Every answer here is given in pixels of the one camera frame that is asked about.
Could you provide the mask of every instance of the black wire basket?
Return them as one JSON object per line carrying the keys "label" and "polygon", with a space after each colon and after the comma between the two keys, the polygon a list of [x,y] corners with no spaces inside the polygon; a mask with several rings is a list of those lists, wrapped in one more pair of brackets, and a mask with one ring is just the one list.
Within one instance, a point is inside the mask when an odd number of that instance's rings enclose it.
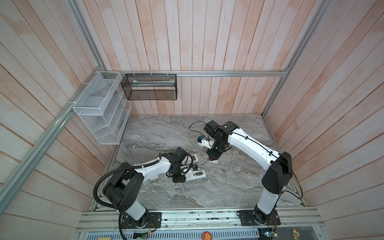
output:
{"label": "black wire basket", "polygon": [[128,100],[177,100],[176,74],[127,73],[121,86]]}

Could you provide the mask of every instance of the black mounting plate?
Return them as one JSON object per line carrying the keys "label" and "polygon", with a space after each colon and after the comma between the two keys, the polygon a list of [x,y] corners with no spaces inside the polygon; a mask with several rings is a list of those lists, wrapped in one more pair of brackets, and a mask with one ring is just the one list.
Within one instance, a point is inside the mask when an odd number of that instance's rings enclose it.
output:
{"label": "black mounting plate", "polygon": [[[255,220],[253,212],[254,210],[241,210],[237,212],[237,215],[240,217],[242,226],[259,226],[259,224]],[[275,224],[281,225],[280,218],[277,214],[276,209],[271,212],[269,222],[270,226],[274,226]]]}
{"label": "black mounting plate", "polygon": [[[146,224],[146,226],[144,228],[153,229],[153,228],[160,228],[160,227],[161,227],[161,212],[149,212],[148,213],[148,223]],[[122,229],[137,229],[137,230],[139,230],[139,228],[137,228],[132,223],[131,217],[128,217],[124,222],[121,222],[121,228]]]}

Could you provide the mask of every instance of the aluminum rail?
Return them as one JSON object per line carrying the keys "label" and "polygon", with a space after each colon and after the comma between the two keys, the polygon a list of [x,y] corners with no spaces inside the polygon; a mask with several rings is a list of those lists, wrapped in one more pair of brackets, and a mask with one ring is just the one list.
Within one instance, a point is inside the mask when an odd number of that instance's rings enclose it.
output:
{"label": "aluminum rail", "polygon": [[[150,210],[150,212],[162,212],[161,227],[158,230],[249,228],[241,225],[236,214],[239,210],[253,210],[253,208],[167,209]],[[324,226],[315,207],[277,207],[276,210],[281,221],[279,227]],[[118,217],[119,213],[116,211],[84,212],[76,232],[116,231]],[[252,226],[252,228],[265,227],[265,225]]]}
{"label": "aluminum rail", "polygon": [[[86,82],[90,82],[96,75],[96,72],[101,69],[101,66],[97,67],[94,70],[94,73],[88,77]],[[4,213],[5,209],[19,192],[20,188],[36,168],[37,164],[40,162],[47,150],[51,147],[52,143],[65,127],[69,119],[71,119],[71,116],[74,113],[72,108],[74,102],[77,101],[87,86],[87,84],[83,84],[83,86],[77,91],[71,101],[61,111],[56,120],[38,139],[36,144],[31,148],[31,150],[29,150],[27,155],[12,172],[11,176],[7,178],[4,185],[0,188],[0,216]]]}
{"label": "aluminum rail", "polygon": [[285,77],[285,71],[119,71],[121,74],[176,74],[178,77]]}
{"label": "aluminum rail", "polygon": [[299,59],[301,58],[304,51],[306,50],[308,43],[311,41],[315,31],[319,27],[321,21],[324,19],[327,11],[332,6],[333,2],[334,0],[323,0],[321,2],[319,8],[317,9],[315,15],[311,20],[311,23],[308,29],[306,30],[302,40],[299,43],[297,50],[295,51],[292,59],[289,61],[288,67],[285,69],[287,71],[287,74],[277,83],[274,91],[271,94],[271,97],[269,98],[267,104],[265,105],[265,108],[262,112],[262,116],[265,117],[268,114],[269,110],[272,107],[273,102],[275,101],[279,92],[281,91],[284,84],[286,83],[286,80],[289,78],[290,73],[292,72],[292,69],[294,69],[295,66],[297,65]]}

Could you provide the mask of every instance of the marble tabletop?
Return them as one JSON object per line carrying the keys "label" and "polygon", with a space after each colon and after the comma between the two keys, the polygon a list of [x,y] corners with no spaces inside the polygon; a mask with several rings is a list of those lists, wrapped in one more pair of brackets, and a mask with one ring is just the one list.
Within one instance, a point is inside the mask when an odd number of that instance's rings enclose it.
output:
{"label": "marble tabletop", "polygon": [[[174,184],[161,174],[159,180],[143,183],[138,200],[148,209],[254,207],[262,193],[265,170],[236,147],[223,153],[218,164],[207,162],[207,148],[197,144],[199,133],[188,130],[197,120],[219,124],[232,121],[257,141],[273,148],[262,119],[256,114],[131,116],[123,135],[113,169],[123,162],[139,164],[155,159],[158,153],[174,152],[177,147],[197,154],[199,169],[207,178]],[[204,123],[191,129],[205,133]],[[278,206],[300,205],[291,194],[283,194]]]}

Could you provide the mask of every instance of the mesh rack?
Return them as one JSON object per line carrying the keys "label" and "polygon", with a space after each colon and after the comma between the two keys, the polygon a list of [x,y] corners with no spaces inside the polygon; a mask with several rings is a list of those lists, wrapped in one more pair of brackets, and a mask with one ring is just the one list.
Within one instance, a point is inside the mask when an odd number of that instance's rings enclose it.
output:
{"label": "mesh rack", "polygon": [[119,144],[132,107],[123,91],[116,94],[120,73],[99,72],[73,109],[99,144]]}
{"label": "mesh rack", "polygon": [[125,74],[121,86],[128,100],[177,100],[176,74]]}

